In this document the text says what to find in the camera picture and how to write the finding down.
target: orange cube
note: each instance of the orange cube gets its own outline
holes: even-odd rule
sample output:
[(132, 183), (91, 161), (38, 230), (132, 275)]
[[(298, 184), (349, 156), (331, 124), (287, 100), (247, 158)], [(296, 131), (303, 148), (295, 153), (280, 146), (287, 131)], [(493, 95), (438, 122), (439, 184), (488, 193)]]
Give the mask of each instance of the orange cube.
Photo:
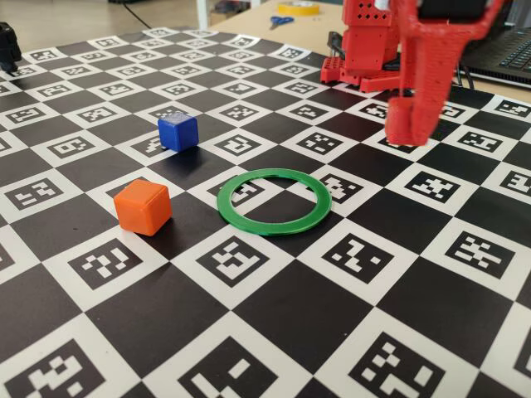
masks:
[(153, 236), (172, 216), (168, 187), (134, 180), (114, 197), (119, 225), (127, 231)]

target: white square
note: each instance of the white square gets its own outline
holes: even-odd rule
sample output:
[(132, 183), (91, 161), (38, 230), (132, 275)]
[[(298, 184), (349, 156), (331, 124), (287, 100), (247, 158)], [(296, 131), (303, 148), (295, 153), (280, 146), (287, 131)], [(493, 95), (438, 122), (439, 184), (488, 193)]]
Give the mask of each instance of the white square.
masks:
[[(349, 255), (349, 259), (346, 259), (349, 261), (346, 262), (346, 265), (342, 265), (343, 268), (340, 268), (338, 265), (327, 261), (324, 255), (326, 253), (332, 253), (334, 251), (333, 248), (343, 239), (353, 239), (355, 245), (353, 245), (353, 250), (349, 251), (352, 257)], [(391, 259), (378, 272), (378, 269), (374, 269), (373, 272), (377, 273), (373, 275), (368, 283), (360, 279), (365, 277), (358, 277), (364, 266), (372, 266), (363, 264), (361, 261), (357, 262), (356, 255), (365, 249), (362, 241), (379, 248), (391, 256)], [(333, 253), (332, 256), (334, 257), (334, 255), (340, 255), (340, 253)], [(416, 254), (396, 245), (390, 240), (384, 239), (358, 224), (344, 219), (315, 241), (299, 255), (298, 259), (350, 293), (355, 294), (372, 305), (376, 305), (409, 269), (417, 257)]]
[(179, 100), (189, 95), (201, 93), (206, 90), (202, 85), (197, 85), (189, 80), (177, 80), (165, 85), (153, 87), (150, 91), (162, 95), (170, 100)]
[(429, 138), (426, 145), (422, 145), (420, 147), (409, 145), (393, 145), (387, 141), (385, 130), (382, 129), (371, 135), (369, 138), (363, 141), (363, 143), (373, 148), (379, 149), (380, 151), (392, 153), (400, 158), (416, 162), (430, 152), (439, 142), (435, 139)]
[[(466, 396), (468, 394), (479, 372), (477, 368), (429, 338), (422, 336), (419, 332), (387, 315), (379, 308), (373, 308), (358, 327), (350, 333), (343, 344), (317, 371), (315, 378), (343, 398), (373, 396), (368, 389), (348, 374), (358, 364), (363, 355), (373, 348), (372, 345), (381, 333), (396, 339), (410, 351), (415, 352), (418, 356), (443, 370), (444, 376), (439, 381), (435, 391), (433, 391), (432, 398), (448, 398)], [(372, 366), (372, 369), (376, 372), (379, 371), (375, 366)], [(392, 373), (388, 375), (386, 378), (388, 384), (394, 384), (395, 386), (401, 384), (391, 383), (394, 378), (397, 377)], [(384, 383), (385, 381), (379, 387), (381, 390), (385, 388)], [(409, 392), (409, 396), (418, 396), (418, 391), (413, 388), (414, 386), (410, 386), (412, 390)], [(397, 390), (393, 391), (397, 395), (404, 395)]]
[(206, 51), (201, 51), (198, 49), (181, 51), (176, 54), (172, 54), (171, 57), (182, 62), (195, 62), (201, 60), (207, 60), (212, 58), (214, 55)]
[(144, 35), (151, 36), (151, 37), (166, 37), (166, 36), (175, 35), (179, 33), (179, 31), (170, 29), (169, 27), (153, 27), (151, 29), (143, 30), (142, 33)]
[[(22, 187), (25, 187), (26, 190), (17, 193), (17, 196), (15, 197), (17, 203), (21, 207), (19, 208), (10, 197), (12, 196), (12, 191)], [(45, 172), (40, 172), (39, 174), (0, 187), (0, 214), (2, 214), (7, 222), (13, 223), (24, 217), (67, 201), (81, 193), (83, 193), (83, 191), (80, 188), (60, 174), (55, 168), (51, 168)]]
[(32, 64), (40, 64), (41, 62), (60, 60), (66, 58), (66, 55), (57, 50), (55, 47), (42, 48), (40, 50), (34, 50), (25, 52), (22, 54), (24, 59)]
[(501, 162), (481, 186), (531, 205), (531, 171), (526, 168)]
[(87, 106), (86, 108), (76, 109), (64, 116), (74, 122), (82, 129), (90, 129), (100, 124), (108, 123), (111, 120), (123, 118), (130, 114), (127, 110), (121, 109), (110, 102)]
[(58, 115), (59, 113), (48, 105), (37, 102), (0, 113), (0, 124), (4, 128), (11, 130)]
[(20, 93), (21, 91), (22, 90), (20, 90), (13, 83), (9, 83), (8, 81), (0, 82), (0, 97), (3, 97), (4, 95), (10, 95), (13, 93)]
[[(73, 352), (72, 347), (78, 347), (88, 357), (89, 363), (84, 363), (85, 358), (76, 357), (77, 352)], [(65, 361), (63, 364), (66, 365), (63, 372), (66, 374), (62, 372), (60, 375), (56, 373), (47, 374), (51, 371), (49, 359), (51, 354), (56, 354), (52, 357), (62, 357)], [(47, 357), (45, 363), (39, 363)], [(90, 373), (93, 372), (94, 367), (101, 374), (103, 379), (101, 384), (98, 386), (86, 385), (85, 381), (90, 383), (91, 377), (84, 377), (82, 380), (85, 381), (76, 381), (76, 375), (82, 375), (83, 371), (87, 371), (81, 363), (89, 368)], [(32, 374), (42, 375), (42, 381), (47, 381), (47, 385), (45, 384), (43, 389), (60, 392), (63, 389), (76, 391), (82, 387), (85, 394), (89, 394), (91, 398), (122, 396), (140, 381), (128, 363), (84, 313), (0, 364), (0, 396), (10, 396), (6, 383), (34, 365), (41, 365)], [(72, 366), (73, 369), (69, 371), (68, 366)], [(74, 373), (78, 366), (80, 369), (76, 371), (75, 375), (65, 377)], [(37, 387), (32, 384), (29, 375), (27, 384), (35, 387), (34, 391), (38, 391)], [(37, 396), (33, 392), (28, 396)]]
[(39, 259), (11, 226), (0, 228), (1, 248), (7, 252), (9, 258), (4, 254), (0, 256), (0, 284), (39, 264)]
[(160, 37), (154, 37), (152, 39), (136, 41), (133, 43), (135, 46), (144, 48), (145, 50), (151, 50), (153, 48), (160, 48), (165, 46), (171, 46), (173, 43), (169, 40), (161, 39)]
[[(406, 185), (420, 174), (433, 176), (434, 178), (430, 178), (429, 181), (431, 185), (428, 186), (427, 184), (422, 183), (421, 185), (415, 184), (415, 190), (407, 188)], [(443, 199), (446, 191), (450, 192), (455, 186), (458, 187), (446, 198), (446, 201), (435, 199), (435, 197), (442, 197), (441, 199)], [(442, 211), (450, 216), (454, 216), (466, 201), (469, 200), (478, 186), (472, 182), (436, 170), (435, 168), (423, 166), (419, 163), (413, 163), (394, 180), (389, 182), (386, 188), (408, 197), (413, 201), (418, 201), (426, 206)], [(425, 190), (432, 191), (434, 195), (423, 195), (421, 192), (424, 192)]]
[(441, 119), (463, 124), (480, 110), (446, 101), (441, 110)]
[(27, 148), (26, 144), (10, 131), (0, 133), (0, 158)]
[(183, 31), (183, 33), (186, 33), (187, 35), (194, 36), (194, 37), (210, 37), (210, 36), (215, 36), (218, 32), (209, 31), (207, 29), (203, 29), (203, 30), (189, 29), (189, 30)]
[(134, 77), (148, 75), (156, 71), (157, 70), (151, 66), (133, 63), (125, 66), (119, 66), (118, 68), (109, 69), (105, 72), (112, 76), (116, 76), (119, 79), (132, 79)]
[[(336, 167), (329, 166), (328, 164), (325, 164), (321, 168), (315, 170), (310, 175), (320, 180), (329, 189), (332, 196), (332, 211), (343, 217), (351, 214), (354, 210), (356, 210), (382, 189), (382, 187), (374, 182), (364, 180), (361, 177), (354, 176), (353, 174), (340, 170)], [(346, 189), (343, 188), (342, 192), (337, 188), (334, 189), (334, 184), (337, 184), (337, 181), (335, 180), (338, 180), (339, 178), (345, 180), (346, 182), (350, 182), (348, 187), (351, 189), (355, 187), (361, 188), (352, 194), (351, 197), (348, 197), (348, 194), (345, 193)], [(317, 201), (315, 194), (311, 190), (307, 189), (306, 185), (301, 184), (300, 182), (297, 182), (289, 187), (288, 191), (310, 201)]]
[(288, 62), (287, 64), (282, 64), (275, 66), (274, 68), (270, 68), (270, 70), (276, 73), (280, 73), (282, 75), (293, 77), (294, 79), (299, 79), (301, 77), (320, 71), (319, 68), (316, 68), (314, 66), (298, 64), (297, 62)]
[[(459, 247), (454, 247), (462, 236), (469, 238), (473, 236), (473, 238), (461, 243)], [(512, 252), (514, 256), (510, 260), (509, 257), (499, 257), (489, 250), (490, 247), (480, 247), (478, 238), (489, 242), (489, 245), (501, 246), (508, 251), (507, 255)], [(511, 300), (518, 297), (531, 271), (529, 263), (531, 249), (458, 218), (452, 218), (446, 224), (439, 235), (424, 249), (422, 257)], [(486, 263), (484, 268), (470, 265), (474, 260)], [(500, 277), (487, 272), (489, 268), (496, 269), (503, 266), (506, 268)]]
[(158, 130), (120, 143), (115, 148), (144, 166), (149, 166), (175, 154), (174, 151), (165, 149), (160, 144)]
[(231, 40), (224, 41), (222, 44), (235, 48), (248, 48), (254, 46), (258, 41), (260, 41), (259, 37), (238, 35)]
[(357, 142), (351, 138), (312, 126), (284, 141), (281, 145), (322, 163), (328, 163), (356, 144)]
[(216, 71), (222, 73), (223, 75), (228, 75), (234, 77), (235, 79), (246, 79), (249, 76), (256, 75), (261, 73), (266, 69), (260, 68), (259, 66), (249, 65), (244, 62), (223, 66), (222, 68), (216, 69)]
[(99, 72), (101, 72), (101, 69), (98, 69), (91, 64), (77, 64), (51, 70), (51, 73), (58, 75), (64, 80), (94, 75)]
[(531, 377), (515, 369), (515, 365), (530, 332), (531, 310), (513, 303), (481, 365), (483, 373), (526, 398), (531, 397)]
[[(261, 398), (296, 396), (311, 379), (311, 374), (308, 371), (278, 347), (239, 319), (234, 313), (227, 313), (185, 348), (147, 375), (144, 378), (144, 383), (156, 396), (193, 398), (179, 383), (178, 379), (229, 337), (236, 340), (239, 345), (277, 376), (275, 381), (261, 395)], [(224, 389), (222, 395), (219, 395), (220, 391), (216, 391), (217, 396), (236, 398), (236, 393), (230, 388), (229, 390), (227, 392), (227, 388)]]
[(252, 83), (247, 80), (233, 80), (219, 85), (217, 87), (211, 88), (211, 90), (217, 91), (218, 93), (228, 95), (237, 100), (244, 99), (251, 95), (259, 94), (263, 91), (268, 90), (264, 85), (259, 85), (258, 83)]
[(46, 69), (44, 69), (42, 66), (30, 64), (30, 65), (19, 66), (16, 72), (7, 73), (7, 72), (4, 72), (3, 70), (0, 70), (0, 77), (3, 78), (4, 80), (10, 81), (10, 80), (21, 79), (23, 77), (40, 75), (41, 73), (44, 73), (44, 72), (46, 72)]
[(117, 80), (113, 81), (112, 83), (105, 83), (104, 85), (97, 85), (96, 87), (90, 87), (87, 89), (87, 91), (98, 95), (105, 101), (127, 97), (128, 95), (137, 94), (144, 90), (144, 87), (136, 85), (129, 80)]
[(32, 147), (32, 151), (52, 167), (59, 167), (107, 148), (110, 145), (104, 140), (83, 130), (39, 143)]
[(127, 61), (131, 62), (146, 62), (146, 61), (154, 61), (159, 58), (164, 58), (165, 55), (153, 51), (153, 50), (141, 50), (141, 51), (135, 51), (130, 52), (129, 54), (122, 55), (122, 58), (124, 58)]
[(112, 216), (115, 218), (118, 218), (116, 215), (116, 208), (114, 206), (114, 200), (113, 197), (107, 193), (112, 191), (113, 189), (120, 187), (122, 185), (129, 185), (133, 180), (144, 178), (147, 181), (154, 182), (156, 184), (161, 184), (166, 187), (168, 187), (169, 197), (176, 197), (177, 195), (180, 195), (184, 192), (183, 189), (179, 188), (174, 183), (170, 182), (164, 177), (159, 176), (156, 172), (153, 170), (143, 167), (139, 170), (135, 170), (134, 172), (130, 172), (129, 174), (126, 174), (120, 178), (116, 178), (113, 181), (109, 181), (103, 185), (100, 185), (99, 187), (96, 187), (94, 189), (91, 189), (86, 194), (92, 198), (93, 201), (98, 203), (100, 206), (102, 206), (104, 209), (106, 209)]
[(242, 129), (234, 129), (198, 145), (234, 164), (246, 162), (275, 146), (271, 141)]
[[(141, 262), (116, 278), (109, 279), (101, 286), (93, 289), (72, 268), (69, 262), (113, 240), (121, 242), (122, 245), (139, 257)], [(51, 257), (44, 261), (43, 264), (74, 302), (83, 311), (88, 311), (141, 280), (147, 274), (166, 264), (166, 262), (167, 260), (161, 254), (135, 233), (124, 231), (120, 226), (115, 226), (72, 249)]]
[(81, 54), (76, 54), (74, 56), (71, 56), (76, 61), (83, 62), (86, 64), (90, 64), (91, 62), (97, 62), (97, 61), (104, 61), (108, 60), (110, 58), (115, 58), (116, 55), (112, 52), (108, 52), (105, 50), (95, 50), (95, 51), (87, 51), (83, 52)]
[(286, 62), (295, 62), (306, 58), (307, 56), (309, 56), (310, 53), (311, 51), (305, 50), (304, 48), (284, 44), (278, 50), (268, 54), (268, 56), (272, 56), (273, 58), (278, 58), (279, 60), (283, 60)]
[(277, 110), (276, 113), (283, 114), (284, 116), (299, 120), (300, 122), (316, 125), (337, 116), (341, 111), (332, 108), (331, 106), (310, 101), (309, 99), (303, 99), (283, 109)]
[(137, 112), (136, 115), (156, 125), (159, 119), (164, 119), (170, 114), (174, 114), (176, 112), (183, 112), (194, 117), (201, 114), (201, 112), (198, 110), (190, 108), (185, 104), (181, 104), (177, 101), (169, 101), (164, 104), (141, 110), (140, 112)]
[(442, 142), (496, 160), (504, 160), (518, 143), (516, 139), (464, 124), (455, 129)]
[(531, 104), (495, 95), (481, 110), (506, 118), (531, 122)]
[[(215, 192), (216, 194), (214, 195), (209, 191), (244, 172), (246, 172), (246, 170), (239, 166), (229, 168), (228, 170), (217, 174), (215, 177), (188, 189), (188, 193), (194, 195), (197, 199), (204, 201), (210, 207), (217, 210), (217, 192)], [(246, 190), (246, 192), (235, 192), (232, 196), (232, 205), (237, 209), (238, 214), (242, 215), (256, 209), (258, 206), (269, 201), (283, 191), (281, 187), (264, 178), (252, 180), (251, 182), (244, 184), (244, 186), (246, 187), (243, 187), (243, 190)]]
[(251, 50), (236, 49), (233, 51), (225, 52), (219, 56), (221, 58), (225, 58), (235, 62), (248, 62), (251, 60), (255, 60), (256, 58), (261, 58), (263, 54)]
[[(264, 256), (263, 260), (265, 260), (265, 262), (252, 270), (250, 274), (245, 275), (245, 272), (248, 270), (247, 265), (256, 264), (256, 261), (259, 259), (258, 257), (246, 257), (246, 255), (240, 251), (237, 251), (236, 256), (234, 256), (224, 251), (220, 246), (225, 245), (227, 242), (231, 242), (233, 237), (236, 237), (239, 241), (242, 241), (244, 245), (249, 245), (254, 251), (257, 251), (260, 255)], [(233, 244), (231, 247), (234, 250), (238, 250), (237, 244)], [(217, 267), (217, 269), (219, 269), (219, 275), (224, 275), (227, 278), (236, 281), (236, 284), (233, 286), (227, 284), (200, 263), (200, 259), (212, 251), (216, 251), (215, 256), (217, 255), (215, 259), (214, 257), (212, 257), (212, 259), (220, 263)], [(230, 260), (224, 259), (224, 256), (236, 258), (241, 262), (241, 265), (237, 266), (230, 263), (227, 266), (227, 262), (230, 262)], [(175, 257), (172, 260), (172, 263), (209, 294), (223, 303), (223, 305), (229, 309), (233, 309), (257, 291), (265, 282), (279, 273), (292, 260), (293, 257), (291, 255), (288, 255), (261, 236), (240, 231), (233, 226), (225, 226), (215, 234), (208, 236), (205, 240), (202, 240), (199, 244), (193, 246), (191, 249), (186, 250), (184, 253)]]
[(242, 127), (270, 113), (271, 111), (266, 108), (242, 100), (224, 104), (207, 112), (213, 118), (220, 119), (235, 127)]
[(209, 46), (214, 46), (217, 44), (217, 41), (208, 40), (202, 37), (196, 37), (194, 39), (189, 39), (185, 41), (178, 41), (176, 44), (179, 46), (191, 48), (191, 49), (197, 49), (197, 48), (205, 48)]
[(205, 66), (200, 66), (191, 63), (171, 66), (169, 68), (161, 70), (161, 72), (166, 73), (170, 76), (177, 77), (178, 79), (188, 79), (190, 77), (199, 76), (210, 71), (212, 70), (206, 68)]
[(83, 89), (68, 80), (57, 81), (50, 85), (42, 85), (35, 89), (26, 90), (26, 93), (31, 95), (38, 101), (54, 100), (65, 95), (79, 93)]
[(377, 99), (365, 99), (354, 104), (345, 112), (355, 114), (361, 118), (369, 119), (374, 122), (385, 124), (389, 105), (387, 102), (378, 101)]
[(328, 89), (329, 87), (326, 85), (320, 85), (318, 83), (301, 79), (288, 80), (285, 83), (273, 87), (273, 90), (277, 90), (288, 95), (294, 95), (295, 97), (302, 99), (309, 98), (312, 95), (316, 95)]
[(100, 50), (128, 45), (127, 41), (122, 40), (117, 36), (100, 37), (99, 39), (87, 40), (87, 42)]

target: plastic cube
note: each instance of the plastic cube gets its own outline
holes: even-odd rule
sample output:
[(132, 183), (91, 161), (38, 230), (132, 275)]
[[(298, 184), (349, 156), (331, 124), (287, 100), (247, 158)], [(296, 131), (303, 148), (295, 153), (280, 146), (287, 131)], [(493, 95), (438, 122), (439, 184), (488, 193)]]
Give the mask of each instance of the plastic cube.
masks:
[(195, 147), (199, 143), (197, 120), (183, 112), (158, 120), (160, 144), (176, 152)]
[(114, 197), (119, 225), (127, 231), (152, 236), (172, 216), (168, 187), (134, 180)]

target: blue cube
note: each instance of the blue cube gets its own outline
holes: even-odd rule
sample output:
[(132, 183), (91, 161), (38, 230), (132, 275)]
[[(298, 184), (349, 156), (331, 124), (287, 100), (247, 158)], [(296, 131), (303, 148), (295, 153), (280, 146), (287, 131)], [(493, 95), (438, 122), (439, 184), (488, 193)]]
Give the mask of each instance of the blue cube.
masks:
[(160, 144), (176, 152), (195, 147), (199, 143), (197, 120), (183, 112), (158, 120)]

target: black object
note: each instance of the black object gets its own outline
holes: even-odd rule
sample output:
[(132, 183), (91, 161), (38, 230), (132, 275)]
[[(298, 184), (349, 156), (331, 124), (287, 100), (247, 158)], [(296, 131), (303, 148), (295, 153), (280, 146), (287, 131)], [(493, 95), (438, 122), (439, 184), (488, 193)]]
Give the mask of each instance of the black object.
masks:
[(7, 23), (0, 22), (0, 68), (7, 73), (16, 72), (18, 66), (15, 62), (21, 59), (22, 54), (14, 29)]
[(461, 59), (470, 73), (531, 86), (531, 28), (510, 29)]

